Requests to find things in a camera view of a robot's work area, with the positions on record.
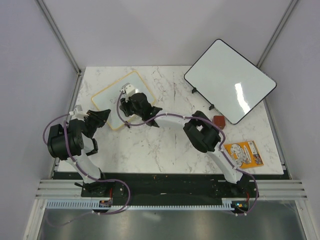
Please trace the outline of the yellow-framed small whiteboard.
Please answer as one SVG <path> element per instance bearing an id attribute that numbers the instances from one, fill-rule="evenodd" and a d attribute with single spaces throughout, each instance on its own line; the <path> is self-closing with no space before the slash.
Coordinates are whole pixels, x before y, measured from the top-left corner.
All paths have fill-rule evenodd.
<path id="1" fill-rule="evenodd" d="M 110 86 L 107 86 L 96 93 L 92 96 L 91 101 L 98 111 L 111 110 L 107 119 L 107 124 L 114 131 L 117 131 L 124 126 L 124 123 L 118 117 L 116 106 L 122 86 L 125 84 L 131 84 L 136 88 L 136 92 L 144 93 L 150 104 L 154 105 L 156 103 L 155 95 L 137 71 L 128 73 L 124 77 L 113 82 Z"/>

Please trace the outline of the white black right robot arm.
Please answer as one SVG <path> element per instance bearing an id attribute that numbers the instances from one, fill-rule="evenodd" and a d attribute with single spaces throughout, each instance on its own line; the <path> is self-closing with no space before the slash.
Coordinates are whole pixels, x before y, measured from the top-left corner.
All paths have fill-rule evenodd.
<path id="1" fill-rule="evenodd" d="M 192 146 L 208 155 L 222 171 L 229 182 L 229 191 L 235 197 L 247 191 L 251 177 L 240 170 L 223 146 L 225 134 L 207 116 L 197 110 L 192 116 L 168 113 L 160 107 L 152 106 L 142 93 L 127 94 L 121 90 L 116 104 L 118 117 L 126 126 L 148 125 L 156 128 L 181 129 Z"/>

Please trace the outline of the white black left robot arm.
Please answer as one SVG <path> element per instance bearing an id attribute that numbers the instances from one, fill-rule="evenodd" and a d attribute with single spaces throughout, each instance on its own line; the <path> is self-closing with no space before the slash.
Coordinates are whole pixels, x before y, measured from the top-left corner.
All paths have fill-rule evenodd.
<path id="1" fill-rule="evenodd" d="M 82 188 L 83 197 L 109 197 L 113 183 L 104 181 L 106 176 L 99 167 L 92 163 L 89 156 L 98 153 L 98 143 L 94 135 L 98 128 L 107 122 L 111 110 L 82 111 L 77 106 L 68 115 L 74 116 L 63 125 L 49 123 L 47 149 L 53 158 L 66 161 L 74 167 L 83 179 L 83 183 L 76 186 Z"/>

